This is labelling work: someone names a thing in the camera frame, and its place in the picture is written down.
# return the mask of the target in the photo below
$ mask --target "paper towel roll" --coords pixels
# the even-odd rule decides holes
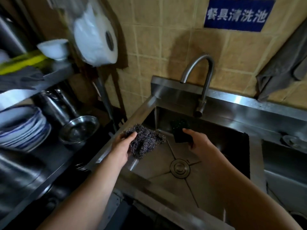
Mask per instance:
[[[95,67],[116,63],[117,39],[111,22],[104,15],[95,16],[90,3],[74,23],[74,37],[86,63]]]

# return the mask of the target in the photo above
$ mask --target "steel wool scrubber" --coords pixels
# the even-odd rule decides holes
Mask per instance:
[[[144,154],[154,150],[157,145],[166,142],[166,138],[164,135],[156,131],[150,130],[140,124],[136,124],[132,128],[125,131],[125,137],[128,137],[135,131],[138,135],[130,143],[130,150],[136,159],[142,159]]]

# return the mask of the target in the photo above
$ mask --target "stack of plates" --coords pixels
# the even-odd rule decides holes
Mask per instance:
[[[32,105],[0,112],[0,147],[30,152],[47,138],[51,125],[40,108]]]

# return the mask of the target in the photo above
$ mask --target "blue sign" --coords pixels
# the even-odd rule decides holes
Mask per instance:
[[[275,0],[209,0],[204,27],[260,32]]]

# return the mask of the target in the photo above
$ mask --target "faucet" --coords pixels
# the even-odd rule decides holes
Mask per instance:
[[[201,98],[198,99],[198,106],[197,106],[197,108],[194,112],[194,116],[197,117],[197,118],[200,118],[203,115],[205,105],[206,105],[206,102],[207,102],[206,96],[207,96],[207,93],[208,93],[208,90],[209,90],[209,85],[210,85],[210,81],[212,79],[213,70],[214,70],[214,60],[213,60],[213,58],[209,54],[202,53],[200,56],[193,59],[187,65],[186,69],[182,73],[182,77],[181,77],[181,81],[180,81],[180,83],[185,84],[189,75],[190,75],[190,73],[194,69],[194,67],[200,61],[202,61],[203,59],[207,59],[207,61],[209,63],[209,69],[208,69],[208,74],[207,74],[206,81],[205,81],[205,84],[204,84],[204,88],[203,88],[203,91],[201,93]]]

